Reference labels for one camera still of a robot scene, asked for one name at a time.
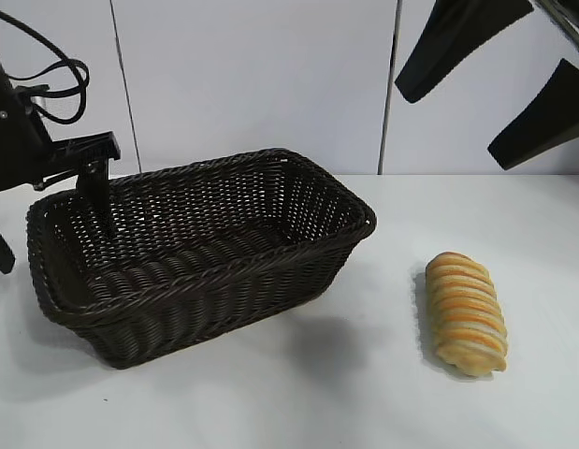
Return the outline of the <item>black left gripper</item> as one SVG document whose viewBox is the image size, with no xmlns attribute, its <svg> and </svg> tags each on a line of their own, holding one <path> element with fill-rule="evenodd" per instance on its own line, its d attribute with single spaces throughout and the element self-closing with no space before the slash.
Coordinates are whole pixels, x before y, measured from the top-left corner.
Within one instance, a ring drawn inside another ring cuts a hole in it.
<svg viewBox="0 0 579 449">
<path fill-rule="evenodd" d="M 78 175 L 78 192 L 90 205 L 101 230 L 113 239 L 108 161 L 118 158 L 113 133 L 53 140 L 22 93 L 0 86 L 0 192 L 23 184 L 42 190 Z M 0 233 L 0 272 L 9 274 L 15 261 Z"/>
</svg>

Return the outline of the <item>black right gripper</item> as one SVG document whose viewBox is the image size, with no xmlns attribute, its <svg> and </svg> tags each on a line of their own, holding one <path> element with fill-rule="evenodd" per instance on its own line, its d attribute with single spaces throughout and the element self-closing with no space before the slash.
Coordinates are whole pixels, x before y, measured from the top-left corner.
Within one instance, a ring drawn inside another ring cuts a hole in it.
<svg viewBox="0 0 579 449">
<path fill-rule="evenodd" d="M 579 0 L 536 0 L 570 39 L 579 40 Z M 527 0 L 438 0 L 395 84 L 413 104 L 457 65 L 508 26 L 533 11 Z M 509 170 L 579 138 L 579 68 L 566 59 L 526 108 L 488 145 Z"/>
</svg>

